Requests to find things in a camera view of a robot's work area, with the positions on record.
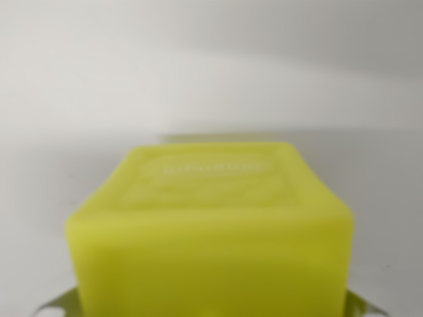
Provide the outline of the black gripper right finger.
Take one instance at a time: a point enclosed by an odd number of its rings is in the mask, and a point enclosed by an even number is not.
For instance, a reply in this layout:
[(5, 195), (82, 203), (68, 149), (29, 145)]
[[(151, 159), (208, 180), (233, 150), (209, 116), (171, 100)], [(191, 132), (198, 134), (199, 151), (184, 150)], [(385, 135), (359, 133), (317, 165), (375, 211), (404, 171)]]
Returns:
[(390, 314), (348, 289), (345, 317), (390, 317)]

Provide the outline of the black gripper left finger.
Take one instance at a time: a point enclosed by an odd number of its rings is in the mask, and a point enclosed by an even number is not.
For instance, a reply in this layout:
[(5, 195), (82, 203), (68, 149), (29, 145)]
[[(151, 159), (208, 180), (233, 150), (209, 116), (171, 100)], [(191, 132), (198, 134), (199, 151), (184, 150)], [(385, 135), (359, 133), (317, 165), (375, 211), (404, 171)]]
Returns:
[(33, 317), (79, 317), (79, 295), (76, 288), (70, 289), (37, 308)]

